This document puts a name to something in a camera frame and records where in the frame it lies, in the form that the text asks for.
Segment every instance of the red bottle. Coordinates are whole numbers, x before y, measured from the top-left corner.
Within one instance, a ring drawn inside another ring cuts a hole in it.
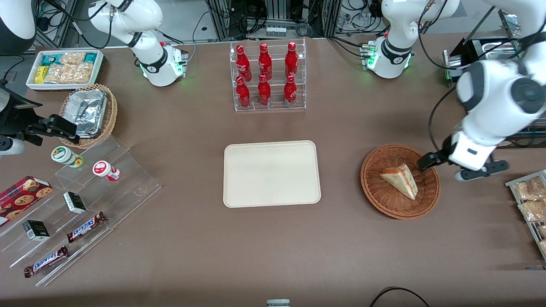
[[[258,93],[260,94],[260,104],[267,107],[271,103],[271,86],[265,74],[260,75],[260,84],[258,84]]]
[[[250,61],[245,55],[245,48],[241,45],[238,45],[237,48],[237,70],[239,75],[245,78],[246,82],[252,80],[252,73],[250,72]]]
[[[241,76],[237,76],[237,87],[235,91],[237,92],[237,98],[239,99],[239,104],[241,108],[248,109],[250,108],[250,91],[245,84],[245,80]]]
[[[295,42],[288,43],[288,52],[286,53],[286,57],[284,58],[284,66],[284,73],[286,77],[291,74],[295,75],[296,72],[298,72],[298,54],[296,53]]]
[[[296,105],[296,84],[294,83],[294,75],[286,77],[287,82],[284,85],[284,105],[291,108]]]
[[[273,65],[271,63],[271,56],[268,52],[268,45],[260,44],[260,58],[258,59],[260,65],[260,74],[264,74],[267,80],[273,78]]]

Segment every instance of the brown wicker basket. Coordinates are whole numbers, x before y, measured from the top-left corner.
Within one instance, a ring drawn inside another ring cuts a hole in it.
[[[395,219],[416,219],[434,208],[440,197],[440,178],[435,169],[421,172],[417,161],[423,156],[419,151],[402,144],[389,144],[374,149],[362,164],[360,183],[370,202],[381,212]],[[407,164],[417,184],[415,200],[404,196],[380,177],[389,167]]]
[[[76,91],[90,91],[90,90],[102,90],[105,91],[106,94],[108,94],[108,101],[106,103],[106,111],[104,113],[104,120],[103,120],[103,127],[102,132],[100,135],[94,139],[80,139],[80,142],[78,144],[71,143],[65,139],[61,138],[61,142],[66,146],[76,147],[80,149],[87,149],[91,147],[91,145],[95,144],[96,142],[107,138],[111,133],[112,130],[114,130],[114,126],[116,125],[116,116],[117,116],[117,102],[116,97],[112,94],[112,92],[104,85],[101,84],[93,84],[90,86],[85,86],[82,88],[77,89]],[[64,109],[67,106],[68,97],[64,100],[64,103],[61,107],[61,111],[59,112],[59,115],[64,114]]]

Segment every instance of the sandwich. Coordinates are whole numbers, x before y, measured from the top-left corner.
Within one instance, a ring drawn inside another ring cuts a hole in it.
[[[415,200],[417,185],[407,165],[389,167],[379,175],[409,199]]]

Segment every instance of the brown table surface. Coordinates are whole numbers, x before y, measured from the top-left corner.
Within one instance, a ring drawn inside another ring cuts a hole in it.
[[[462,34],[424,36],[440,61]],[[326,39],[307,39],[303,113],[236,114],[229,44],[200,45],[188,76],[153,87],[129,49],[105,49],[100,83],[117,98],[114,135],[163,185],[118,229],[46,287],[0,265],[7,306],[367,306],[388,286],[416,291],[435,306],[544,306],[546,272],[504,182],[546,169],[543,149],[498,150],[505,173],[468,183],[455,166],[437,168],[442,194],[412,221],[391,219],[366,199],[365,156],[389,143],[432,149],[429,113],[448,87],[443,72],[417,56],[397,79],[362,70]],[[27,97],[57,113],[67,93]],[[443,140],[464,112],[451,95],[436,113]],[[229,209],[222,202],[223,151],[229,144],[311,140],[317,145],[322,199],[313,205]],[[3,190],[25,175],[47,179],[60,141],[46,138],[0,160]],[[376,306],[420,306],[389,293]]]

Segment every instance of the white storage box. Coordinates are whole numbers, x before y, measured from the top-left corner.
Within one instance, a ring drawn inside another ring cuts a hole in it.
[[[37,84],[34,82],[34,77],[36,77],[36,71],[41,65],[44,56],[58,55],[64,52],[85,52],[88,54],[97,54],[95,62],[93,64],[93,70],[91,71],[91,77],[89,78],[88,83],[72,83],[72,84]],[[34,64],[32,64],[32,69],[27,78],[27,86],[36,91],[63,91],[63,90],[74,90],[76,88],[84,87],[86,85],[93,85],[97,80],[97,76],[100,71],[100,66],[102,65],[103,53],[97,49],[70,49],[70,50],[48,50],[40,51],[36,55]]]

